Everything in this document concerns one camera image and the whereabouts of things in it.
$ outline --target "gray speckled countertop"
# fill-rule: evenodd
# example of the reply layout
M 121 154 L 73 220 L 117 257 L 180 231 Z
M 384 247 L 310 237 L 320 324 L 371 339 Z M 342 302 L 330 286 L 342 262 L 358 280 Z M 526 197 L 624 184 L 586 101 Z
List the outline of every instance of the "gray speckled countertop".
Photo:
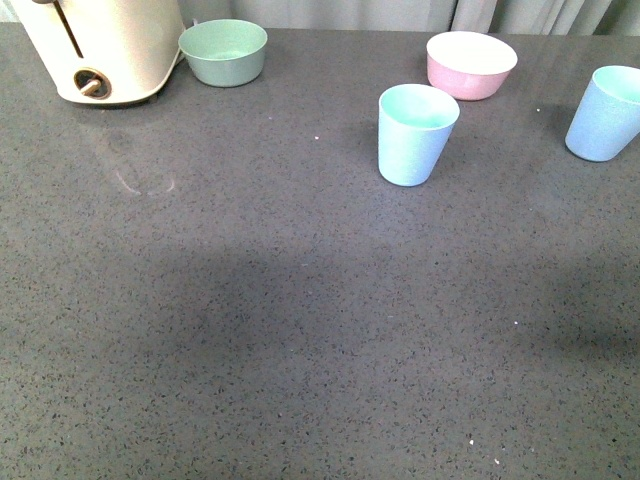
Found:
M 0 479 L 640 478 L 640 143 L 563 144 L 640 39 L 503 37 L 401 188 L 377 101 L 430 34 L 269 35 L 103 110 L 0 26 Z

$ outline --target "plastic cup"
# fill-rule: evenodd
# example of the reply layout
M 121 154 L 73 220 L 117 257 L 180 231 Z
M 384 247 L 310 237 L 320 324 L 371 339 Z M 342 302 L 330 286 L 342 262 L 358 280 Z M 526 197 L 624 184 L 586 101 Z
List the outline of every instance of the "plastic cup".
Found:
M 640 133 L 640 70 L 611 65 L 593 72 L 565 143 L 578 157 L 611 160 Z
M 378 168 L 391 183 L 425 182 L 442 153 L 460 107 L 451 95 L 419 84 L 397 85 L 379 100 Z

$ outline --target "appliance knob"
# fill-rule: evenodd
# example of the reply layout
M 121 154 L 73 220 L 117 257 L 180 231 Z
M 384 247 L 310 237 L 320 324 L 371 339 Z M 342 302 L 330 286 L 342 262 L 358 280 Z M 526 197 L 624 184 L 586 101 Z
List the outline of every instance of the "appliance knob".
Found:
M 78 70 L 73 77 L 82 95 L 95 100 L 104 100 L 111 95 L 111 84 L 102 73 L 89 68 Z

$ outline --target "bowl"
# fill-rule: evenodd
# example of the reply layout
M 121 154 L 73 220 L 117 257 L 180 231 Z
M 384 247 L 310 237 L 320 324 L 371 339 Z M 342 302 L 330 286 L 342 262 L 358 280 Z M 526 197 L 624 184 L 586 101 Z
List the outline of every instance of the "bowl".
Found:
M 482 33 L 445 32 L 427 42 L 429 83 L 458 100 L 490 97 L 516 63 L 513 48 Z
M 198 23 L 178 39 L 196 78 L 214 87 L 237 87 L 260 75 L 266 44 L 262 27 L 233 19 Z

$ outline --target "green bowl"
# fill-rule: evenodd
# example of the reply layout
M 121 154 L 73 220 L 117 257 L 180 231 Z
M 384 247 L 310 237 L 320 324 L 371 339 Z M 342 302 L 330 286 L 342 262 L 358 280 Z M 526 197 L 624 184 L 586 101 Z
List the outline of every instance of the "green bowl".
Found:
M 214 87 L 237 87 L 260 75 L 266 44 L 262 27 L 231 19 L 199 23 L 178 39 L 196 78 Z

